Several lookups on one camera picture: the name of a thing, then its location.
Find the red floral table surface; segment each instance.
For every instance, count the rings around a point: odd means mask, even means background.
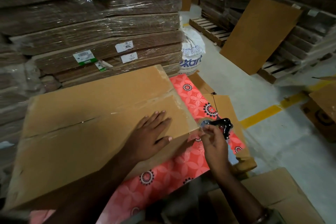
[[[172,77],[170,81],[196,121],[205,117],[220,119],[215,108],[186,74]],[[245,147],[232,131],[228,144],[235,154]],[[200,138],[196,138],[194,144],[180,156],[123,182],[110,198],[97,224],[121,223],[208,170],[203,143]],[[54,210],[31,212],[31,224],[43,223],[53,212]]]

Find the ekart logo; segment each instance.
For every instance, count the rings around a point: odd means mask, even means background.
[[[181,67],[193,67],[193,66],[197,65],[198,61],[201,62],[202,57],[203,56],[201,55],[198,59],[194,59],[194,60],[185,59],[183,61],[180,61],[180,65],[181,65]]]

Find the hand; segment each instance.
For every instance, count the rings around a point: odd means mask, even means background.
[[[169,144],[173,139],[170,136],[158,139],[171,122],[171,118],[162,121],[164,116],[165,111],[160,113],[157,111],[151,117],[142,118],[126,141],[121,153],[138,163],[153,157]]]
[[[205,159],[212,174],[218,180],[230,173],[228,144],[217,126],[205,125],[203,131],[205,134],[201,136],[201,140],[204,145]]]

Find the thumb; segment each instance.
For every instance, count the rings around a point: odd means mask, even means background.
[[[157,141],[157,143],[154,145],[155,149],[156,149],[156,152],[159,152],[160,150],[162,150],[165,146],[167,146],[170,141],[172,140],[173,138],[171,136],[165,136],[165,137],[162,137],[161,139],[159,139]]]
[[[201,136],[201,140],[203,142],[204,149],[208,148],[212,143],[210,142],[210,135],[209,134],[204,134]]]

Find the person's left hand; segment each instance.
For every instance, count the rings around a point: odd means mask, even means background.
[[[159,135],[169,126],[171,118],[164,121],[165,111],[155,112],[151,117],[145,116],[126,141],[121,152],[129,156],[136,163],[147,160],[157,154],[173,139],[165,136],[158,139]]]

